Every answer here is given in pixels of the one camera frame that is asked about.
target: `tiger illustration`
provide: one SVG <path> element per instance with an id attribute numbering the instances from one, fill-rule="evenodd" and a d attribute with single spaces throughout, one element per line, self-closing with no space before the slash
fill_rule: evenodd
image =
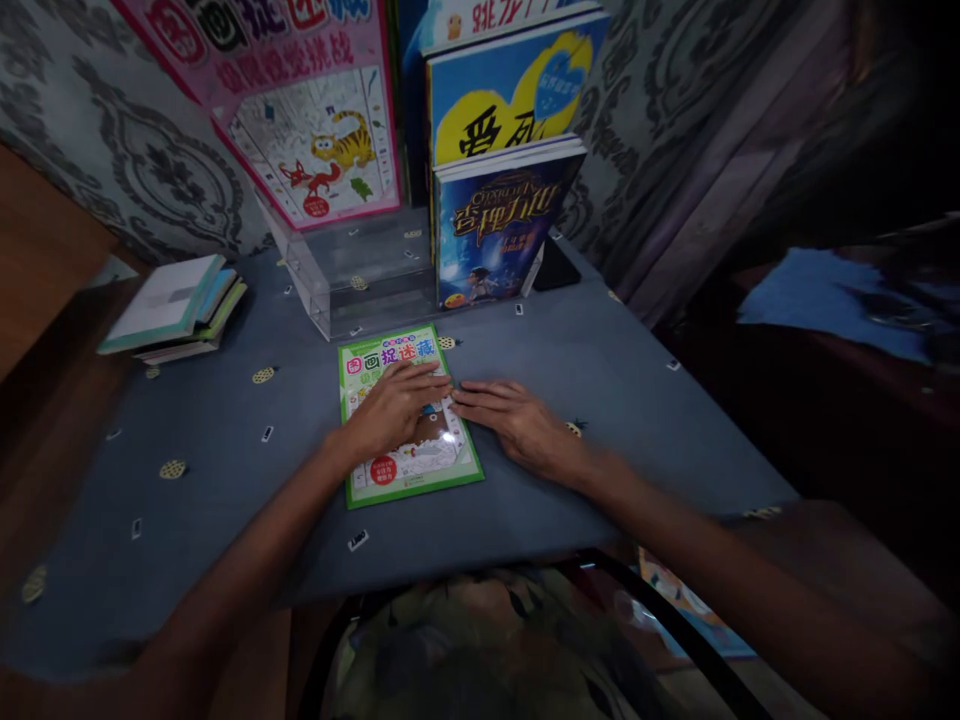
<path id="1" fill-rule="evenodd" d="M 352 168 L 354 164 L 363 168 L 366 167 L 368 162 L 377 159 L 370 140 L 370 132 L 367 130 L 367 121 L 363 115 L 352 110 L 344 110 L 333 116 L 334 126 L 345 117 L 356 118 L 360 127 L 347 133 L 339 140 L 335 135 L 314 135 L 313 145 L 310 148 L 314 157 L 318 157 L 324 162 L 336 161 L 344 172 Z"/>

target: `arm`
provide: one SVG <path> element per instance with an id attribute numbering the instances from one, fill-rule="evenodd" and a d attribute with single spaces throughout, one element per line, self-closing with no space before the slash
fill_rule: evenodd
<path id="1" fill-rule="evenodd" d="M 454 411 L 497 432 L 531 472 L 582 493 L 693 588 L 771 667 L 831 717 L 910 715 L 925 668 L 715 522 L 572 436 L 509 381 L 464 382 Z"/>
<path id="2" fill-rule="evenodd" d="M 342 428 L 299 470 L 180 601 L 124 684 L 127 717 L 206 717 L 217 680 L 280 583 L 340 483 L 413 434 L 424 405 L 449 394 L 439 363 L 391 365 Z"/>

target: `patterned wallpaper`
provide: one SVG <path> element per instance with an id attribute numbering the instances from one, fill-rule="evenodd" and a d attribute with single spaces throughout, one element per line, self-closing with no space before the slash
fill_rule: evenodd
<path id="1" fill-rule="evenodd" d="M 0 140 L 151 264 L 272 243 L 240 166 L 109 0 L 0 0 Z"/>
<path id="2" fill-rule="evenodd" d="M 614 20 L 574 130 L 589 154 L 558 225 L 615 284 L 654 196 L 798 0 L 608 0 Z"/>
<path id="3" fill-rule="evenodd" d="M 604 0 L 561 228 L 610 282 L 628 221 L 796 0 Z M 239 165 L 109 0 L 0 0 L 0 140 L 150 263 L 272 242 Z"/>

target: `acrylic display box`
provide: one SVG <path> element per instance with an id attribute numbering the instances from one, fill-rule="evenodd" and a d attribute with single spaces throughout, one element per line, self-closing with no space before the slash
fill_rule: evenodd
<path id="1" fill-rule="evenodd" d="M 327 340 L 360 338 L 470 311 L 437 307 L 427 208 L 403 207 L 300 233 L 258 200 L 293 287 Z M 538 267 L 535 263 L 524 295 Z"/>

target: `pink poster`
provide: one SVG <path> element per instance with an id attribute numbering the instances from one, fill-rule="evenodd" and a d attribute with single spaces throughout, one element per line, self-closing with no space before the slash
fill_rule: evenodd
<path id="1" fill-rule="evenodd" d="M 114 0 L 296 230 L 400 205 L 381 0 Z"/>

